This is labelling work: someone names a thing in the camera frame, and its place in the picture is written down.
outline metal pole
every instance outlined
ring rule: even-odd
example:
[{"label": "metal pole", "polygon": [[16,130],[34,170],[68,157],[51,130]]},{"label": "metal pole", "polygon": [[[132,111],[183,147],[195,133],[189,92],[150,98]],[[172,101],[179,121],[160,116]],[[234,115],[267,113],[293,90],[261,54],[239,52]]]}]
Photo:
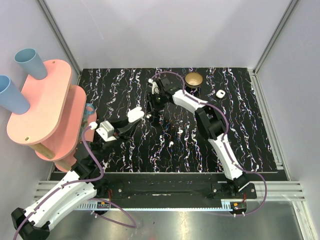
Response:
[{"label": "metal pole", "polygon": [[56,39],[58,40],[58,42],[59,42],[60,46],[62,47],[66,57],[68,58],[69,63],[71,64],[71,66],[73,67],[75,73],[79,77],[81,75],[82,70],[80,69],[75,57],[73,56],[70,48],[68,47],[68,44],[67,44],[65,38],[63,37],[63,35],[62,35],[62,33],[61,33],[61,31],[60,31],[55,19],[54,19],[54,16],[52,15],[52,13],[51,13],[51,11],[50,11],[47,3],[46,3],[46,1],[45,0],[35,0],[35,1],[38,3],[38,5],[39,5],[44,17],[46,18],[46,20],[47,20],[49,26],[51,27]]},{"label": "metal pole", "polygon": [[270,41],[268,42],[266,48],[263,51],[263,54],[261,55],[258,63],[256,64],[255,68],[253,69],[253,72],[255,74],[257,74],[259,72],[259,70],[261,69],[262,64],[265,62],[267,56],[269,55],[271,49],[273,48],[275,42],[277,41],[279,35],[281,34],[282,30],[284,29],[285,25],[287,24],[290,16],[292,15],[292,13],[294,12],[294,10],[296,9],[296,6],[298,5],[298,3],[300,2],[300,0],[291,0],[291,2],[289,3],[288,7],[286,8],[278,26],[276,27]]}]

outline metallic floor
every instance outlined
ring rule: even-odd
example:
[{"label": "metallic floor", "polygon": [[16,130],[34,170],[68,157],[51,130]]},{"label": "metallic floor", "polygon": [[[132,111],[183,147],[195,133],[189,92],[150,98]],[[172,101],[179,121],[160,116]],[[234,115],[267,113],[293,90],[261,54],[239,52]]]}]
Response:
[{"label": "metallic floor", "polygon": [[[254,209],[258,203],[249,202]],[[90,213],[73,211],[48,240],[302,240],[289,202],[267,202],[251,216],[223,217],[209,212],[132,211],[138,229],[118,226]],[[120,211],[105,216],[130,221]]]}]

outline floor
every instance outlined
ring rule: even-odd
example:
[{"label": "floor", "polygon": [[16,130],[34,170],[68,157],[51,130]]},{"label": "floor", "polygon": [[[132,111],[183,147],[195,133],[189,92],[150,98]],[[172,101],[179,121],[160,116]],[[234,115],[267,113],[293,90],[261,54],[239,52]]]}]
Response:
[{"label": "floor", "polygon": [[[246,68],[99,68],[84,69],[79,85],[87,102],[97,108],[100,121],[124,117],[129,109],[146,109],[148,79],[161,71],[185,76],[200,73],[204,83],[191,94],[215,103],[230,122],[228,139],[238,161],[246,170],[276,172],[266,129]],[[224,90],[218,99],[215,92]],[[213,150],[198,133],[194,116],[173,104],[160,118],[143,119],[133,139],[107,153],[106,172],[221,172]]]},{"label": "floor", "polygon": [[[250,202],[251,208],[258,203]],[[130,212],[138,229],[95,219],[88,212],[73,211],[47,240],[302,240],[289,202],[267,202],[251,216],[225,217],[210,212]],[[130,224],[120,211],[104,216]]]}]

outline cable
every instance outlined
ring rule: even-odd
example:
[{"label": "cable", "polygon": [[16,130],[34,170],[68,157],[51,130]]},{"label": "cable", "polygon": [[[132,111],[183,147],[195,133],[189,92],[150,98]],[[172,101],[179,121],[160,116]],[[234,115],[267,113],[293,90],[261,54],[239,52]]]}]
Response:
[{"label": "cable", "polygon": [[[98,181],[100,179],[102,179],[104,177],[104,169],[102,168],[101,164],[99,163],[99,161],[97,160],[96,156],[92,153],[87,141],[86,141],[86,138],[85,138],[85,133],[86,131],[88,131],[89,129],[91,129],[91,126],[87,126],[83,131],[82,131],[82,134],[81,134],[81,137],[82,137],[82,141],[83,141],[83,144],[84,144],[84,147],[86,148],[86,150],[88,151],[89,155],[92,157],[93,161],[95,162],[95,164],[98,166],[99,170],[100,170],[100,176],[98,177],[95,177],[95,178],[91,178],[91,179],[81,179],[81,180],[75,180],[75,181],[70,181],[70,182],[67,182],[65,184],[62,184],[61,187],[64,188],[65,186],[68,186],[70,184],[76,184],[76,183],[88,183],[88,182],[94,182],[94,181]],[[14,233],[14,236],[13,236],[13,240],[16,240],[17,237],[18,237],[18,234],[21,230],[21,228],[23,227],[23,225],[29,220],[29,218],[35,214],[37,212],[37,210],[49,199],[51,198],[56,192],[58,192],[60,189],[62,189],[61,187],[57,187],[54,191],[52,191],[48,196],[46,196],[35,208],[34,208],[34,212],[31,212],[22,222],[21,224],[18,226],[18,228],[16,229],[15,233]]]},{"label": "cable", "polygon": [[102,218],[102,219],[104,219],[104,220],[110,221],[110,222],[115,223],[115,224],[119,224],[119,225],[121,225],[121,226],[123,226],[123,227],[131,228],[131,229],[136,229],[136,228],[138,227],[136,221],[130,216],[130,214],[127,213],[125,210],[123,210],[123,209],[122,209],[120,206],[118,206],[117,204],[115,204],[115,203],[113,203],[113,202],[111,202],[111,201],[104,200],[104,199],[102,199],[102,198],[91,198],[90,200],[103,201],[103,202],[105,202],[105,203],[107,203],[107,204],[110,204],[110,205],[116,207],[117,209],[119,209],[121,212],[123,212],[123,213],[131,220],[131,222],[133,223],[133,225],[128,225],[128,224],[125,224],[125,223],[122,223],[122,222],[119,222],[119,221],[115,221],[115,220],[112,220],[112,219],[107,218],[107,217],[105,217],[105,216],[101,216],[101,215],[99,215],[99,214],[97,214],[97,213],[95,213],[95,212],[92,212],[91,214],[95,215],[96,217]]},{"label": "cable", "polygon": [[255,210],[253,210],[253,211],[251,211],[251,212],[248,212],[248,213],[246,213],[245,215],[251,215],[251,214],[256,213],[259,209],[262,208],[262,206],[265,204],[265,202],[266,202],[266,200],[267,200],[267,194],[268,194],[267,182],[266,182],[264,176],[262,176],[260,173],[255,172],[255,171],[247,171],[247,170],[243,169],[243,168],[240,167],[240,166],[233,160],[233,158],[231,157],[231,154],[230,154],[230,152],[229,152],[229,150],[228,150],[228,148],[227,148],[227,145],[226,145],[226,143],[223,141],[224,138],[225,138],[225,136],[227,135],[227,133],[228,133],[228,131],[229,131],[229,123],[228,123],[228,120],[227,120],[226,116],[224,115],[224,113],[223,113],[218,107],[216,107],[216,106],[214,106],[214,105],[212,105],[212,104],[210,104],[210,103],[208,103],[208,102],[205,102],[205,101],[199,101],[198,98],[194,98],[193,96],[186,94],[186,91],[185,91],[185,87],[186,87],[185,80],[184,80],[183,77],[182,77],[181,75],[179,75],[178,73],[175,73],[175,72],[172,72],[172,71],[162,71],[162,72],[159,72],[159,73],[155,74],[153,77],[151,77],[151,79],[153,80],[155,77],[159,76],[160,74],[173,74],[173,75],[176,75],[178,78],[180,78],[180,80],[181,80],[181,82],[182,82],[182,92],[183,92],[183,95],[184,95],[184,96],[186,96],[187,98],[192,99],[192,100],[194,100],[194,101],[197,101],[199,104],[207,105],[208,107],[211,107],[211,108],[215,109],[217,112],[219,112],[219,113],[221,114],[221,116],[222,116],[222,118],[223,118],[223,121],[224,121],[224,123],[225,123],[225,132],[224,132],[224,134],[222,135],[221,140],[222,140],[222,142],[223,142],[223,146],[224,146],[225,151],[226,151],[228,157],[230,158],[231,162],[232,162],[240,171],[242,171],[242,172],[244,172],[244,173],[247,173],[247,174],[255,174],[255,175],[258,175],[258,176],[262,179],[262,181],[263,181],[263,184],[264,184],[264,197],[263,197],[262,203],[261,203],[261,204],[259,205],[259,207],[257,207]]}]

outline blue cup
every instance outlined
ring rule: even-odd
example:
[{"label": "blue cup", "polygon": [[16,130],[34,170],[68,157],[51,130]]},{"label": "blue cup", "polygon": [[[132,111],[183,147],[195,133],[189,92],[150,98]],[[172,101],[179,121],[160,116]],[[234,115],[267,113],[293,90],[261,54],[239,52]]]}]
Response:
[{"label": "blue cup", "polygon": [[0,105],[15,114],[24,114],[30,108],[25,96],[6,75],[0,75]]},{"label": "blue cup", "polygon": [[47,69],[41,60],[37,51],[33,48],[25,48],[18,51],[14,60],[32,77],[37,80],[44,79],[47,75]]}]

